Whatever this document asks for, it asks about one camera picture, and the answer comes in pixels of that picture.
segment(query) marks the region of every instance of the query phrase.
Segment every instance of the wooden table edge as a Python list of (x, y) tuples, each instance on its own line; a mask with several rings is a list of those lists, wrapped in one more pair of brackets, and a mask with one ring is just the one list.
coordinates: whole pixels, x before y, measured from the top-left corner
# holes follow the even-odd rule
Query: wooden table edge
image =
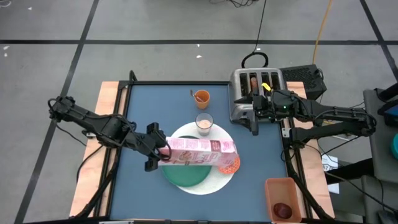
[[(111, 114), (114, 109), (116, 94), (118, 92), (119, 82), (103, 82), (98, 95), (98, 101), (96, 104), (95, 113), (97, 114)], [(304, 85), (302, 82), (288, 82), (288, 89), (293, 90), (301, 97), (306, 97)], [(122, 98), (120, 101), (119, 113), (123, 112), (124, 102), (126, 100), (126, 91), (122, 92)], [(301, 123), (297, 120), (294, 122), (296, 127), (311, 128), (312, 123)], [(311, 140), (308, 145), (311, 145), (318, 149), (316, 140)], [(100, 145), (96, 139), (89, 139), (87, 141), (87, 147), (85, 150), (84, 158), (90, 155)], [(83, 207), (87, 204), (90, 198), (95, 193), (100, 182), (100, 175), (104, 162), (105, 149), (100, 150), (95, 154), (86, 164), (81, 168), (80, 178), (76, 185), (75, 195), (73, 197), (72, 206), (70, 210), (70, 216), (79, 213)], [(109, 160), (113, 162), (114, 153), (111, 155)], [(322, 206), (327, 214), (334, 217), (333, 207), (330, 200), (330, 194), (326, 183), (326, 178), (323, 173), (322, 160), (320, 159), (319, 153), (315, 149), (306, 146), (301, 149), (302, 164), (305, 174), (305, 180), (307, 188), (314, 196), (315, 200)], [(101, 210), (99, 215), (105, 215), (106, 206), (108, 203), (109, 186), (103, 194), (103, 200), (101, 204)], [(305, 207), (303, 205), (303, 197), (299, 189), (297, 188), (297, 197), (300, 202), (300, 212), (305, 217)]]

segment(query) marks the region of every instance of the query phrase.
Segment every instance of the pink box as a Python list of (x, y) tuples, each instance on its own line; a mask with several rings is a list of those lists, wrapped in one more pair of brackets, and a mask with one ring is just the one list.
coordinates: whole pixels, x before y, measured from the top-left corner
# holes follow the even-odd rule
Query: pink box
[[(206, 140), (170, 138), (167, 142), (172, 148), (169, 161), (159, 161), (164, 165), (212, 165), (225, 167), (231, 165), (238, 157), (236, 146), (232, 140)], [(162, 154), (169, 154), (168, 147), (159, 149)]]

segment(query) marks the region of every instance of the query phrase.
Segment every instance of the concrete floor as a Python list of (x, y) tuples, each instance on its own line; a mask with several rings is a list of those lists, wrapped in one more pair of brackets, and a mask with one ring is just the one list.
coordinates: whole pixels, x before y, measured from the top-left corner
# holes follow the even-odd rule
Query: concrete floor
[[(16, 220), (49, 129), (46, 102), (60, 94), (68, 73), (73, 75), (68, 94), (89, 110), (95, 108), (101, 82), (126, 80), (130, 69), (139, 80), (227, 80), (254, 45), (245, 44), (248, 41), (227, 44), (225, 40), (255, 40), (263, 3), (260, 0), (237, 9), (230, 2), (210, 4), (207, 0), (100, 0), (92, 11), (88, 34), (82, 35), (97, 2), (14, 0), (9, 7), (0, 8), (1, 223)], [(366, 3), (382, 38), (398, 40), (398, 2)], [(327, 0), (268, 0), (260, 39), (315, 40), (327, 4)], [(165, 41), (83, 46), (85, 38)], [(166, 40), (197, 43), (168, 44)], [(215, 41), (202, 44), (204, 40)], [(319, 46), (316, 64), (328, 87), (323, 104), (353, 106), (363, 101), (364, 89), (385, 88), (396, 82), (381, 46), (397, 41), (377, 39), (360, 0), (334, 0), (322, 40), (378, 40), (364, 45), (339, 42), (341, 45)], [(310, 64), (313, 45), (299, 43), (258, 47), (269, 56), (269, 67)], [(81, 55), (76, 54), (78, 44), (83, 47)], [(398, 46), (388, 45), (387, 49), (398, 58)], [(77, 66), (70, 70), (74, 57)], [(261, 64), (261, 59), (253, 58), (247, 66)], [(60, 125), (84, 140), (76, 125)], [(320, 140), (324, 149), (339, 143), (335, 138)], [(37, 185), (33, 185), (32, 198), (26, 198), (30, 204), (26, 212), (20, 210), (20, 219), (33, 222), (68, 217), (83, 151), (79, 143), (55, 131), (40, 175), (31, 180), (37, 180)], [(330, 154), (348, 162), (371, 157), (366, 138)]]

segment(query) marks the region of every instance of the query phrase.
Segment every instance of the blue table surface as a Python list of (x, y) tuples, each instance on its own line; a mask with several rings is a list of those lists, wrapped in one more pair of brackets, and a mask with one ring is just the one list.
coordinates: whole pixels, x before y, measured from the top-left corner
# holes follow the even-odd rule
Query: blue table surface
[[(197, 109), (190, 89), (210, 92), (206, 110)], [(123, 149), (111, 207), (111, 219), (146, 218), (269, 222), (265, 181), (286, 177), (280, 159), (282, 141), (278, 124), (260, 124), (259, 135), (229, 121), (228, 87), (225, 85), (135, 85), (127, 118), (137, 123), (137, 132), (158, 122), (167, 136), (197, 114), (208, 112), (214, 122), (233, 138), (241, 167), (221, 190), (208, 195), (188, 194), (171, 184), (162, 169), (144, 171), (146, 157)]]

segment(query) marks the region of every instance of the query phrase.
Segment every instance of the white paper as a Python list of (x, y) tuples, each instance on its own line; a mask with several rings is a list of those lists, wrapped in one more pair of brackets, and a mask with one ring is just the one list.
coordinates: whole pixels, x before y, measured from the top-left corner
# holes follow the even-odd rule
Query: white paper
[[(337, 157), (323, 155), (322, 156), (323, 171), (337, 169), (338, 168), (337, 162), (338, 162)], [(335, 194), (339, 194), (339, 192), (340, 192), (338, 184), (330, 184), (330, 185), (328, 185), (328, 188), (329, 188), (329, 192), (332, 192)]]

